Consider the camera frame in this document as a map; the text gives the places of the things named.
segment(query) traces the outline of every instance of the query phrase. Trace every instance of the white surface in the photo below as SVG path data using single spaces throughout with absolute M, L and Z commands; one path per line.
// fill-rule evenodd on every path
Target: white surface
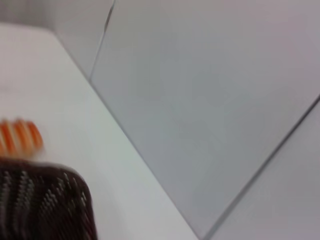
M 319 9 L 115 3 L 93 83 L 200 237 L 318 96 Z
M 212 240 L 320 238 L 320 104 L 307 116 Z
M 196 240 L 55 36 L 0 25 L 0 118 L 33 120 L 42 161 L 86 180 L 101 240 Z
M 113 0 L 29 0 L 28 4 L 27 23 L 53 30 L 88 78 Z

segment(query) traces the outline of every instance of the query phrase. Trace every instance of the white wall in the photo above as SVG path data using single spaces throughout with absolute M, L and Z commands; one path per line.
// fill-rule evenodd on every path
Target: white wall
M 93 84 L 199 237 L 318 96 L 319 5 L 116 2 Z
M 90 77 L 113 0 L 1 0 L 0 21 L 49 28 Z
M 212 240 L 320 236 L 320 105 L 308 115 Z

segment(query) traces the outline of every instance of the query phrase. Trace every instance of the orange striped object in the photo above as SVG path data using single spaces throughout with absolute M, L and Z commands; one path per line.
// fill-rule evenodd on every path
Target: orange striped object
M 42 137 L 31 121 L 18 119 L 0 123 L 0 156 L 29 157 L 43 147 Z

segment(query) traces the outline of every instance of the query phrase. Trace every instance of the white table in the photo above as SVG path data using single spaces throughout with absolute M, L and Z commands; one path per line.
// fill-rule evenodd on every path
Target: white table
M 39 126 L 39 161 L 86 180 L 101 240 L 197 239 L 54 34 L 0 25 L 0 118 Z

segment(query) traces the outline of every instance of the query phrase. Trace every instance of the gray wall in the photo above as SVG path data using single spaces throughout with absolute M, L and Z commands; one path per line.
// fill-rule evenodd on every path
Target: gray wall
M 318 96 L 316 9 L 116 2 L 93 85 L 200 238 Z
M 56 33 L 89 78 L 113 0 L 0 0 L 0 21 Z

